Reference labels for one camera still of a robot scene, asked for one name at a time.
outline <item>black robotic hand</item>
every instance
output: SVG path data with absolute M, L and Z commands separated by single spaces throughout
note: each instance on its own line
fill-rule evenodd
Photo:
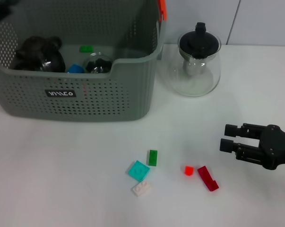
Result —
M 277 125 L 260 126 L 243 124 L 225 126 L 225 136 L 246 137 L 259 140 L 259 147 L 234 143 L 232 140 L 221 139 L 220 151 L 236 153 L 236 159 L 262 165 L 274 170 L 280 164 L 285 164 L 285 132 Z

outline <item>white lego brick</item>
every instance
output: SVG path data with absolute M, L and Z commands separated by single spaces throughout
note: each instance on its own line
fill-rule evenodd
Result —
M 149 191 L 151 188 L 152 187 L 151 187 L 150 183 L 148 183 L 146 181 L 142 181 L 136 187 L 134 187 L 132 190 L 135 193 L 135 195 L 140 196 L 140 195 L 143 195 L 144 193 L 146 193 L 147 191 Z

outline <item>blue lego brick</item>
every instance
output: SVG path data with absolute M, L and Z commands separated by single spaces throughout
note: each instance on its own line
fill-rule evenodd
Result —
M 84 68 L 79 65 L 73 64 L 68 70 L 69 73 L 85 73 Z
M 149 167 L 139 161 L 136 161 L 133 167 L 129 170 L 129 175 L 137 181 L 141 182 L 147 176 L 149 171 Z

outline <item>dark red lego brick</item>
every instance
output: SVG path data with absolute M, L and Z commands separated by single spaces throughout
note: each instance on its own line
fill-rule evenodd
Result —
M 210 192 L 213 192 L 214 190 L 217 190 L 219 188 L 217 182 L 212 179 L 205 166 L 199 168 L 197 171 Z

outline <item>white wall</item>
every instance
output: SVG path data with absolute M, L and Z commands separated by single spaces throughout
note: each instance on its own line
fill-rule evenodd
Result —
M 241 0 L 228 44 L 285 45 L 285 0 Z
M 226 44 L 239 0 L 165 0 L 168 20 L 165 42 L 176 44 L 179 36 L 197 22 Z

